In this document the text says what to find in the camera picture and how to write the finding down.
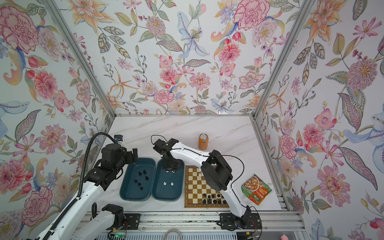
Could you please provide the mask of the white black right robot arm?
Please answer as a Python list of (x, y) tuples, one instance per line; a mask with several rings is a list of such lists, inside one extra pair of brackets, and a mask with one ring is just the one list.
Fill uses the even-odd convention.
[(230, 223), (236, 228), (246, 229), (251, 223), (252, 210), (239, 197), (235, 189), (232, 168), (226, 161), (226, 155), (219, 151), (210, 153), (188, 147), (176, 139), (165, 142), (161, 139), (153, 143), (153, 149), (161, 155), (163, 169), (166, 171), (177, 171), (180, 161), (187, 162), (200, 168), (206, 183), (214, 190), (220, 192), (230, 207)]

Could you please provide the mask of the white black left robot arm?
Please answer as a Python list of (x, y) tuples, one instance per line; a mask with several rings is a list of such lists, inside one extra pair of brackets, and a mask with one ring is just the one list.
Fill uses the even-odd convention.
[(94, 240), (108, 229), (121, 228), (126, 222), (124, 208), (107, 204), (96, 217), (76, 230), (93, 203), (107, 190), (124, 166), (138, 162), (138, 149), (127, 151), (120, 144), (109, 144), (102, 149), (100, 164), (84, 177), (78, 193), (60, 215), (36, 240)]

